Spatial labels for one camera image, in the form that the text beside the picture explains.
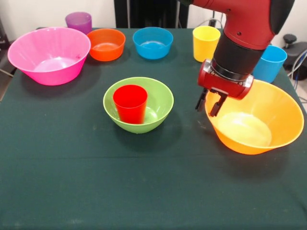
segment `plastic cup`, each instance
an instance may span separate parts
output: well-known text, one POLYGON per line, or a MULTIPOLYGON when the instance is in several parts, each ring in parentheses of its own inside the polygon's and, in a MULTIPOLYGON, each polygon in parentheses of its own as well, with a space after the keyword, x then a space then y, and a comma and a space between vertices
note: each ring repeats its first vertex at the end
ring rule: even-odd
POLYGON ((254 78, 272 83, 286 59, 287 53, 283 49, 268 46, 254 68, 254 78))
POLYGON ((65 17, 68 28, 79 30, 84 34, 92 31, 92 17, 86 12, 74 12, 65 17))
POLYGON ((212 26, 199 26, 193 30, 193 55, 199 62, 212 59, 221 32, 212 26))
POLYGON ((113 94, 113 101, 121 121, 142 124, 145 118, 147 91, 139 85, 124 85, 113 94))

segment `blue bowl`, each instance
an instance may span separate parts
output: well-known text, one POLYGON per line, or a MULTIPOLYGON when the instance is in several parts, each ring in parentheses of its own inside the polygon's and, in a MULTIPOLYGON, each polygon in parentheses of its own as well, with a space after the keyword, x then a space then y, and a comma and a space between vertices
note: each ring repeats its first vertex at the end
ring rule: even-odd
POLYGON ((165 57, 173 40, 173 35, 160 27, 145 27, 133 35, 133 42, 138 54, 151 60, 165 57))

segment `yellow cup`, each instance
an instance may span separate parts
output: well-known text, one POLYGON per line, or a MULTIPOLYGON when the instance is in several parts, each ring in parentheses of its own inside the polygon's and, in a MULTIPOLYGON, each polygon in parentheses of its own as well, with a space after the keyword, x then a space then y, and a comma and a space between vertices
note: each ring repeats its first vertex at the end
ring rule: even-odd
POLYGON ((193 30, 193 54, 199 62, 212 59, 221 32, 212 26, 199 26, 193 30))

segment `orange bowl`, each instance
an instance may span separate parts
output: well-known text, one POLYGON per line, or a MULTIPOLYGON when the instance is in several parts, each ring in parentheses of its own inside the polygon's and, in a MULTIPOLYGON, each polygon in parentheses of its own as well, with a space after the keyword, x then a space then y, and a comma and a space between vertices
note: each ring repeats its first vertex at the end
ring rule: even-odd
POLYGON ((124 51, 126 37, 119 30, 103 28, 93 30, 87 36, 91 40, 90 55, 98 61, 113 61, 124 51))
POLYGON ((255 155, 288 145, 303 131, 304 116, 296 101, 282 89, 254 80, 242 99, 227 98, 216 117, 211 111, 220 96, 208 93, 205 111, 218 138, 230 149, 255 155))

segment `bowl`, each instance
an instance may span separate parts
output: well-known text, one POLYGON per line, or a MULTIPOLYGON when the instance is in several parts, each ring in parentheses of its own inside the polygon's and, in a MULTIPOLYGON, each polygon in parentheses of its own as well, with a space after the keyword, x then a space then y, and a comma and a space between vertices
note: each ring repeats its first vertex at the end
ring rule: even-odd
POLYGON ((40 84, 61 85, 79 75, 90 48, 84 33, 49 27, 19 37, 9 48, 8 59, 40 84))
POLYGON ((289 145, 303 131, 304 116, 296 101, 282 89, 254 80, 242 99, 227 98, 216 117, 209 115, 220 96, 208 93, 205 111, 228 148, 255 155, 289 145))
POLYGON ((158 127, 168 116, 174 105, 174 97, 171 90, 162 82, 146 77, 133 77, 120 80, 113 84, 103 97, 103 105, 106 113, 121 128, 131 133, 147 133, 158 127), (143 124, 130 124, 120 121, 113 93, 123 85, 139 85, 148 93, 145 119, 143 124))
POLYGON ((98 61, 113 61, 124 51, 126 37, 119 30, 103 28, 93 30, 87 36, 92 44, 90 55, 98 61))
POLYGON ((169 53, 173 40, 173 35, 160 27, 145 27, 133 35, 138 54, 151 60, 165 57, 169 53))

